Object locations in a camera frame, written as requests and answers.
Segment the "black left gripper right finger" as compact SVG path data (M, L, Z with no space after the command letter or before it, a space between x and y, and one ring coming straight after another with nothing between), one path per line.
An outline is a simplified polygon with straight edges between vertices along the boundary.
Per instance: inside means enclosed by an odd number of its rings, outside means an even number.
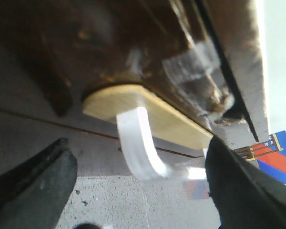
M286 185L213 136L205 169L221 229L286 229Z

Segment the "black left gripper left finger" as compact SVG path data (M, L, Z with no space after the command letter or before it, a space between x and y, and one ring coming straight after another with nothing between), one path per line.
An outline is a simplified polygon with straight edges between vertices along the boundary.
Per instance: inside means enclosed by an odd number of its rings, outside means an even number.
M78 162L59 138L0 175L0 229L53 229L68 202Z

